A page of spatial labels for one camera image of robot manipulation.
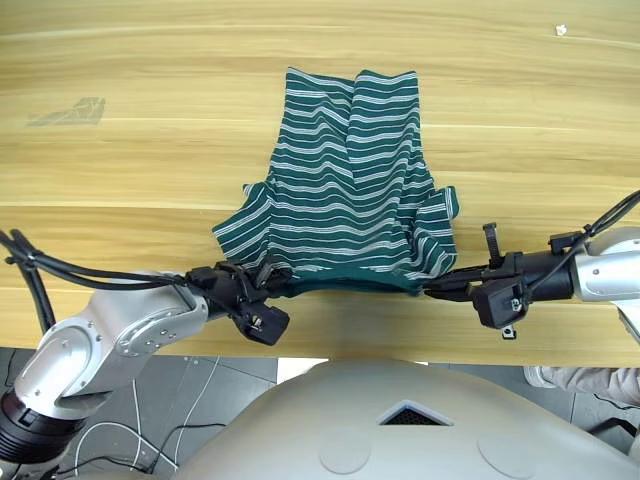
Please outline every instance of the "green striped shirt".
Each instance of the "green striped shirt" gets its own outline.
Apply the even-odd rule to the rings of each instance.
[[[422,155],[415,72],[354,81],[289,69],[264,182],[213,231],[229,260],[268,255],[287,296],[321,288],[417,293],[455,262],[455,189],[436,190]]]

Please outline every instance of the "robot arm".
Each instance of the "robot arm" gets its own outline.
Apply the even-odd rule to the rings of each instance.
[[[289,322],[286,313],[264,304],[289,278],[269,263],[250,271],[220,262],[184,277],[101,272],[52,259],[20,232],[11,233],[13,239],[0,232],[0,240],[27,282],[33,281],[30,290],[46,331],[14,388],[0,399],[1,480],[50,478],[110,393],[129,384],[158,349],[197,334],[207,321],[228,315],[245,337],[267,345]],[[55,323],[38,267],[99,289],[82,312]],[[70,277],[74,271],[116,280]]]
[[[640,190],[586,225],[584,232],[551,236],[550,251],[503,256],[496,225],[485,225],[488,265],[452,270],[425,285],[425,294],[473,302],[480,322],[502,329],[505,339],[516,338],[513,324],[535,301],[574,294],[585,302],[609,301],[640,343],[640,227],[607,231],[639,202]]]

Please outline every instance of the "light wood surface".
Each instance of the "light wood surface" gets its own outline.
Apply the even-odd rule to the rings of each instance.
[[[457,266],[486,261],[493,220],[503,249],[542,250],[640,185],[638,25],[636,0],[1,0],[0,226],[98,268],[213,264],[211,226],[266,174],[287,66],[416,70],[428,165],[459,193]],[[82,97],[105,99],[98,124],[28,126]],[[59,318],[83,308],[88,291],[46,281]],[[292,318],[275,348],[219,320],[163,352],[640,362],[604,304],[535,304],[515,342],[466,304],[344,292],[275,304]],[[0,344],[35,346],[9,266],[0,305]]]

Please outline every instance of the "white cable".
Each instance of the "white cable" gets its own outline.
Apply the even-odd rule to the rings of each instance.
[[[76,456],[75,456],[75,460],[74,460],[74,464],[73,464],[74,474],[75,474],[76,477],[78,476],[78,463],[79,463],[79,458],[80,458],[80,447],[82,447],[82,444],[84,443],[85,438],[87,438],[87,435],[89,435],[93,431],[93,429],[98,428],[98,427],[103,426],[103,425],[108,425],[110,427],[118,427],[118,428],[121,428],[123,430],[126,430],[127,432],[135,435],[138,439],[140,439],[141,441],[146,443],[149,446],[149,448],[151,448],[151,450],[153,450],[155,453],[159,453],[159,450],[155,447],[155,445],[149,443],[146,439],[144,439],[143,437],[138,435],[138,433],[133,428],[131,428],[130,426],[125,425],[123,423],[117,423],[117,422],[98,422],[95,425],[92,425],[91,427],[89,427],[87,429],[87,431],[84,432],[84,435],[82,435],[82,437],[80,437],[80,441],[78,442],[78,447],[76,448]],[[165,462],[167,462],[173,468],[175,468],[175,469],[178,468],[178,466],[175,463],[173,463],[171,461],[171,459],[169,457],[167,457],[164,453],[160,453],[160,458],[162,458]]]
[[[133,390],[133,404],[136,407],[136,426],[138,427],[138,448],[136,449],[136,456],[131,463],[130,472],[133,472],[133,467],[138,464],[138,458],[140,458],[140,450],[142,450],[142,421],[140,419],[140,405],[138,404],[138,386],[136,385],[136,379],[131,380],[131,389]]]
[[[191,414],[193,413],[193,411],[196,409],[196,406],[198,405],[198,402],[200,401],[200,399],[202,398],[202,396],[204,395],[205,390],[207,389],[207,387],[209,386],[209,384],[211,383],[211,379],[213,378],[213,374],[216,371],[216,368],[218,368],[218,362],[220,362],[220,355],[218,355],[218,357],[216,358],[216,363],[213,364],[213,368],[211,369],[211,373],[209,373],[209,378],[207,378],[207,381],[204,384],[204,387],[202,387],[202,390],[200,390],[200,393],[198,394],[198,396],[196,397],[196,401],[193,402],[193,405],[191,405],[191,409],[189,409],[189,413],[187,413],[186,418],[184,419],[184,422],[182,422],[183,425],[187,425],[189,423],[189,419],[191,418]],[[182,430],[180,430],[180,434],[178,435],[178,441],[176,442],[176,450],[173,454],[173,458],[174,458],[174,469],[176,471],[178,471],[178,450],[180,449],[180,440],[182,440],[182,434],[184,433],[185,429],[183,428]]]

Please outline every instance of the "person's leg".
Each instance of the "person's leg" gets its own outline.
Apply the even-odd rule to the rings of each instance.
[[[536,384],[536,376],[527,374],[527,369],[531,368],[539,372],[539,379],[546,385]],[[525,367],[527,381],[534,386],[552,384],[568,392],[595,393],[640,406],[638,375],[640,368]]]

